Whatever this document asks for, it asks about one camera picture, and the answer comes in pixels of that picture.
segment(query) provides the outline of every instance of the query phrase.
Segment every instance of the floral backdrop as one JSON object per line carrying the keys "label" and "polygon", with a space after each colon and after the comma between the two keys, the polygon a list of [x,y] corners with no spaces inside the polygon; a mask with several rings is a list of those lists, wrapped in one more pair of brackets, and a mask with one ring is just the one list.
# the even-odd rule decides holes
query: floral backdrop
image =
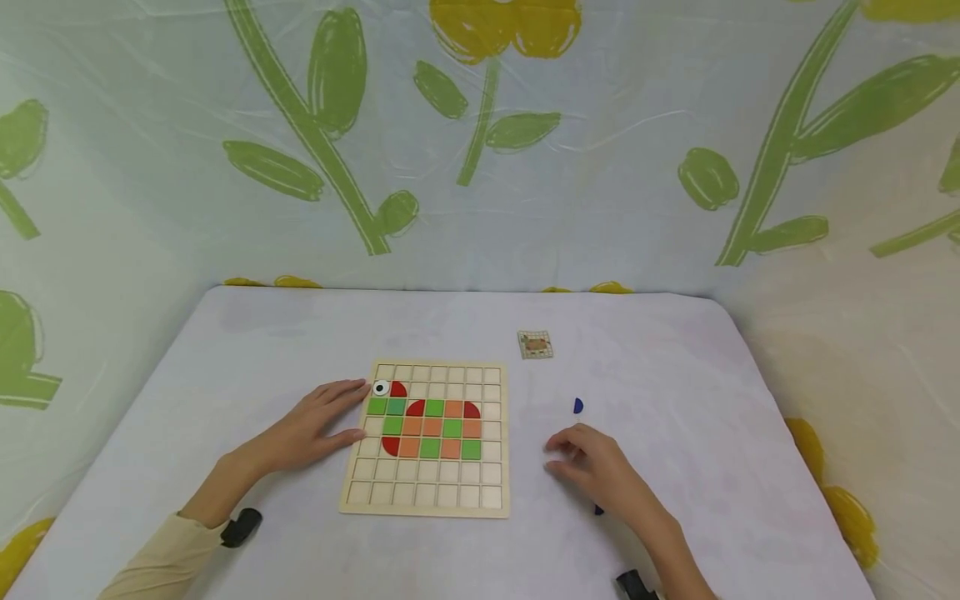
{"label": "floral backdrop", "polygon": [[212,285],[731,311],[877,597],[960,588],[960,0],[11,0],[0,596]]}

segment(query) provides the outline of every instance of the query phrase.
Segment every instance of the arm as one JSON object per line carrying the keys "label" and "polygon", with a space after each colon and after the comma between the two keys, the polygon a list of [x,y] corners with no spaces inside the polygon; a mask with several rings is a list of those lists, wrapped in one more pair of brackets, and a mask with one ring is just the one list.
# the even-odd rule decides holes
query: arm
{"label": "arm", "polygon": [[615,439],[576,424],[550,438],[546,449],[567,456],[565,461],[547,463],[550,472],[573,482],[634,531],[653,560],[667,598],[716,600],[693,560],[680,523],[630,466]]}
{"label": "arm", "polygon": [[99,600],[179,600],[220,545],[220,534],[243,497],[266,475],[307,467],[362,440],[360,429],[323,431],[367,396],[363,379],[327,383],[283,419],[222,457],[193,497],[137,552]]}

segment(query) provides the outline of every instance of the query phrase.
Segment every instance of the right hand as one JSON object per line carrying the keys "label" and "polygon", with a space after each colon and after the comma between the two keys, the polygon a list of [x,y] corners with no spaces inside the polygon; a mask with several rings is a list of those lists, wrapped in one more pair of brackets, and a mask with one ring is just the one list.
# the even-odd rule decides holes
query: right hand
{"label": "right hand", "polygon": [[614,438],[577,423],[554,434],[546,449],[566,455],[565,461],[547,463],[547,470],[572,482],[596,505],[628,524],[667,515]]}

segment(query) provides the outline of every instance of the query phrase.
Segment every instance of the green square tile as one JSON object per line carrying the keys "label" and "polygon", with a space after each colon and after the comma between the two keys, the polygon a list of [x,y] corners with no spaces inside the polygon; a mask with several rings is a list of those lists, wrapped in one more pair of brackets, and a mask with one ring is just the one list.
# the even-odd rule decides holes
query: green square tile
{"label": "green square tile", "polygon": [[447,419],[444,421],[445,438],[464,437],[464,422],[459,419]]}
{"label": "green square tile", "polygon": [[420,440],[421,458],[440,458],[440,440],[423,438]]}
{"label": "green square tile", "polygon": [[388,415],[402,415],[407,410],[407,398],[390,398],[387,400]]}
{"label": "green square tile", "polygon": [[370,398],[370,403],[367,404],[367,414],[368,415],[383,415],[387,412],[387,398]]}
{"label": "green square tile", "polygon": [[427,417],[442,417],[443,415],[444,415],[443,400],[427,400],[426,401]]}
{"label": "green square tile", "polygon": [[464,440],[464,443],[460,446],[460,458],[465,461],[479,461],[480,441]]}
{"label": "green square tile", "polygon": [[387,417],[383,420],[383,435],[398,436],[403,430],[403,417]]}

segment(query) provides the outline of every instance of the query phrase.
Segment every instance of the hand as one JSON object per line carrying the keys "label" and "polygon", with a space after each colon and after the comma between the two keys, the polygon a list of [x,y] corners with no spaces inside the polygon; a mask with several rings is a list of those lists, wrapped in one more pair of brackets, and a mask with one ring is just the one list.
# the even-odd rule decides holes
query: hand
{"label": "hand", "polygon": [[370,385],[363,379],[325,383],[233,454],[255,465],[262,475],[304,468],[326,458],[366,437],[362,429],[347,429],[325,437],[324,429],[337,416],[359,404],[369,391]]}
{"label": "hand", "polygon": [[565,461],[547,463],[547,470],[574,483],[594,503],[635,530],[650,519],[669,517],[614,438],[577,423],[551,437],[546,449],[567,456]]}

